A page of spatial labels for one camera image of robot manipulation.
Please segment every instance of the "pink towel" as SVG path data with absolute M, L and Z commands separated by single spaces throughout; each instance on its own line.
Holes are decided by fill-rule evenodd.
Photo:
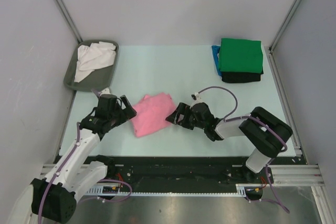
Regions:
M 174 112 L 176 105 L 169 94 L 160 93 L 153 97 L 146 94 L 133 108 L 137 112 L 131 119 L 134 133 L 141 137 L 170 126 L 165 119 Z

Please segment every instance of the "blue cloth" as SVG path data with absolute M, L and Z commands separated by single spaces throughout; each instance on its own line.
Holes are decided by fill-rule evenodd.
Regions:
M 219 61 L 218 61 L 218 54 L 219 54 L 220 46 L 211 46 L 211 48 L 212 48 L 212 55 L 214 57 L 217 73 L 219 76 L 222 76 L 222 72 L 219 69 Z

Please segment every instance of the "plastic tray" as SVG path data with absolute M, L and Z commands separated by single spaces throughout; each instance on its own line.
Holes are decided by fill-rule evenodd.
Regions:
M 74 82 L 75 80 L 75 73 L 76 73 L 76 65 L 77 65 L 77 49 L 81 45 L 90 46 L 91 43 L 98 43 L 98 42 L 109 42 L 113 43 L 116 46 L 116 53 L 115 53 L 115 60 L 114 64 L 106 67 L 101 68 L 93 71 L 90 75 L 88 75 L 84 80 L 81 82 Z M 119 45 L 112 41 L 112 40 L 104 40 L 104 39 L 92 39 L 92 40 L 86 40 L 80 43 L 74 53 L 72 54 L 68 70 L 64 76 L 64 85 L 70 89 L 78 90 L 78 91 L 91 91 L 91 89 L 96 89 L 98 91 L 105 89 L 106 87 L 109 87 L 112 81 L 112 77 L 114 74 L 114 70 L 116 69 L 116 65 L 118 62 L 118 53 L 119 53 Z

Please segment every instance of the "green cloth stack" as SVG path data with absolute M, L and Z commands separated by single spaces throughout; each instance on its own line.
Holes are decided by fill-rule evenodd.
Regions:
M 260 81 L 263 72 L 261 41 L 223 38 L 219 69 L 225 82 Z

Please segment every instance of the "white wall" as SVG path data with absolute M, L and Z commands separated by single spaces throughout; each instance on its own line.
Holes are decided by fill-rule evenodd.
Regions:
M 0 223 L 56 150 L 76 41 L 53 0 L 0 0 Z
M 295 122 L 311 164 L 320 165 L 336 206 L 336 4 L 303 0 L 275 50 Z
M 121 45 L 270 45 L 294 0 L 64 0 L 84 39 Z

